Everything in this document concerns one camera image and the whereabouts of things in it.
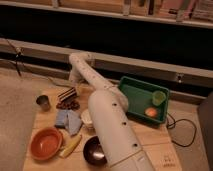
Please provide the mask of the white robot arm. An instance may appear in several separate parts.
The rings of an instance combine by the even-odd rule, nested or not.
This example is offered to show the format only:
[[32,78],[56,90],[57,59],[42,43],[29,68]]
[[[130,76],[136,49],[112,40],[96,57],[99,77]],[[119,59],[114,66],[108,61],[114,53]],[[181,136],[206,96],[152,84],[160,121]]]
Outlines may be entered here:
[[88,52],[71,53],[70,77],[75,83],[83,77],[94,87],[88,110],[110,171],[155,171],[128,122],[127,97],[87,63],[90,58]]

